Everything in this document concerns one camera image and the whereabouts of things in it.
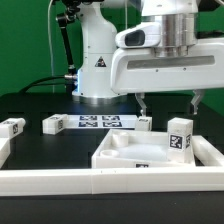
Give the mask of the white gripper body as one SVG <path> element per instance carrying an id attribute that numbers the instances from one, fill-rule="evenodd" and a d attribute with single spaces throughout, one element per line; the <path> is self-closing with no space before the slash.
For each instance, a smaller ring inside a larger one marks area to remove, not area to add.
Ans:
<path id="1" fill-rule="evenodd" d="M 118 49 L 110 85 L 115 93 L 224 87 L 224 38 L 199 39 L 183 57 L 157 58 L 152 49 Z"/>

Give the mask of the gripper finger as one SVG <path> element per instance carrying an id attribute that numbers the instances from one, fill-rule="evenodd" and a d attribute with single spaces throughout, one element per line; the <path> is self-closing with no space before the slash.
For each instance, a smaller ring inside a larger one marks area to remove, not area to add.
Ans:
<path id="1" fill-rule="evenodd" d="M 146 113 L 147 113 L 147 106 L 144 102 L 144 97 L 145 97 L 144 93 L 136 93 L 135 94 L 135 98 L 140 106 L 140 113 L 143 117 L 145 117 Z"/>
<path id="2" fill-rule="evenodd" d="M 197 89 L 193 91 L 194 96 L 190 103 L 190 113 L 192 115 L 196 115 L 198 111 L 198 105 L 200 104 L 201 100 L 205 95 L 205 91 L 202 89 Z"/>

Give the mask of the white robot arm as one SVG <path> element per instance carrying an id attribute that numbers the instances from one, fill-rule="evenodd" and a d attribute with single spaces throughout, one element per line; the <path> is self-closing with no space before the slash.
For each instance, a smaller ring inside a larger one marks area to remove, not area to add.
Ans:
<path id="1" fill-rule="evenodd" d="M 224 37 L 197 37 L 201 0 L 62 0 L 67 24 L 79 20 L 83 65 L 74 67 L 66 46 L 73 96 L 92 102 L 133 93 L 146 113 L 144 94 L 191 90 L 191 112 L 207 89 L 224 87 Z M 141 12 L 141 22 L 118 32 L 106 21 L 103 7 L 126 2 Z"/>

